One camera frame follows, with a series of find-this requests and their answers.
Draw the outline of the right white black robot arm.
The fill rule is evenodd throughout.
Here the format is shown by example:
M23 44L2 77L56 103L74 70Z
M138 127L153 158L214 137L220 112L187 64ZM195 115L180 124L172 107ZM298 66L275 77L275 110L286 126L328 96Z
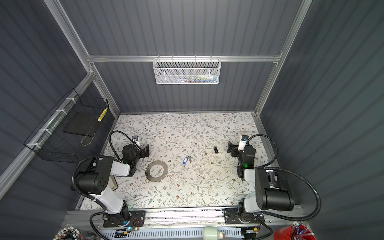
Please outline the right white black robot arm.
M290 212L294 209L295 202L285 174L261 166L255 167L256 149L247 146L245 141L239 145L229 142L227 153L238 159L238 177L255 186L254 192L238 203L237 217L265 210Z

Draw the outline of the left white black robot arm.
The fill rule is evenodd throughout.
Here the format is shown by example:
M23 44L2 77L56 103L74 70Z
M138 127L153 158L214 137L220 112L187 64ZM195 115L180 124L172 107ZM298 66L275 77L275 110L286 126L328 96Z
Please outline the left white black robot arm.
M129 207L109 186L110 176L133 177L140 159L150 156L150 147L126 145L121 162L113 157L91 156L79 162L71 177L71 189L103 208L103 214L120 225L127 225L132 218Z

